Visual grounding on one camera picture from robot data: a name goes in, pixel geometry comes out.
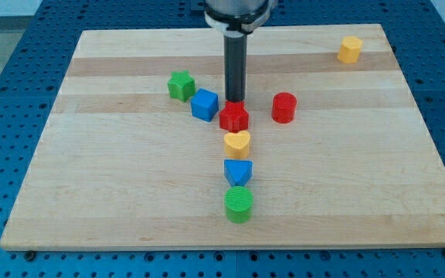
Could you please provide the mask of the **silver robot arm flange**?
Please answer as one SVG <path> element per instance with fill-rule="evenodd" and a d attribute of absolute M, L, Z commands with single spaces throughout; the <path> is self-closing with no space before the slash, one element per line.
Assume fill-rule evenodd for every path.
<path fill-rule="evenodd" d="M 205 0 L 206 23 L 224 36 L 239 38 L 261 27 L 277 0 Z"/>

